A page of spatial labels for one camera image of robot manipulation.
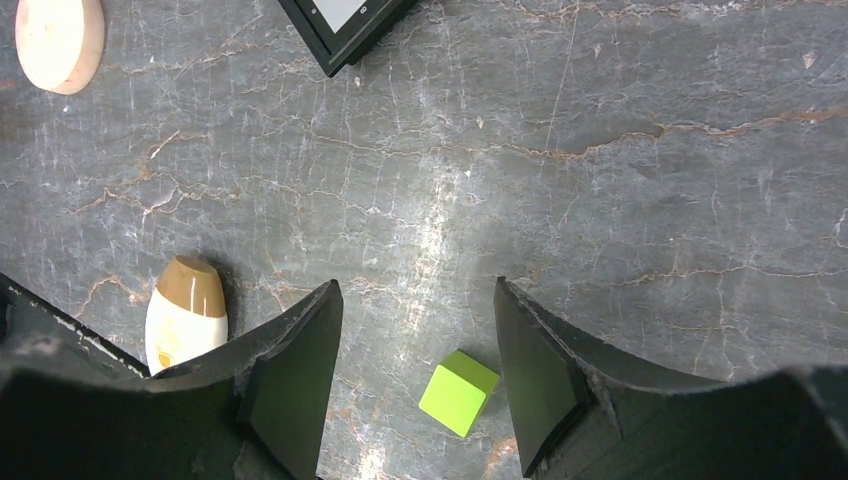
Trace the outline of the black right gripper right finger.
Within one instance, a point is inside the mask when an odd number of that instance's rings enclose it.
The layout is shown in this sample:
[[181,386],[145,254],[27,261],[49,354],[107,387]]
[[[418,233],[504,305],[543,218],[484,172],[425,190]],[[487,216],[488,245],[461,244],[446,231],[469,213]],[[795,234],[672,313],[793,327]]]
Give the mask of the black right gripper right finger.
[[572,434],[592,396],[557,337],[562,319],[502,276],[494,310],[505,389],[524,477],[577,477]]

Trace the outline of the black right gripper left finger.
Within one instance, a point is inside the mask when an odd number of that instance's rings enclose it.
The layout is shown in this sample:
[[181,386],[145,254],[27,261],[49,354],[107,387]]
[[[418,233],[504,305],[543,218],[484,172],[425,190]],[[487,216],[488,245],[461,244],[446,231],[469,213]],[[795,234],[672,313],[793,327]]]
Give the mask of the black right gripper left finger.
[[237,423],[289,479],[315,479],[344,300],[329,280],[248,332],[259,342]]

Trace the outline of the small green cube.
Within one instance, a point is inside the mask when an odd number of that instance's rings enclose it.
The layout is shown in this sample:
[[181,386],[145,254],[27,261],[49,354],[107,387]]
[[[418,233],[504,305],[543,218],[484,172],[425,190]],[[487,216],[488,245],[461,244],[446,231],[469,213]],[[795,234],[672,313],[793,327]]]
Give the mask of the small green cube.
[[500,381],[494,370],[456,350],[435,368],[419,409],[461,438],[471,431]]

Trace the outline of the round pink compact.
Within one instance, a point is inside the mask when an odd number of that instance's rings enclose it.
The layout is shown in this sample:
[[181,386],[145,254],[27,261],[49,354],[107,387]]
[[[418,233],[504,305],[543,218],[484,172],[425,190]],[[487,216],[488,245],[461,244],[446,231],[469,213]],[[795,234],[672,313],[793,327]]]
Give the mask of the round pink compact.
[[103,54],[105,17],[99,0],[20,0],[15,46],[37,88],[73,95],[93,78]]

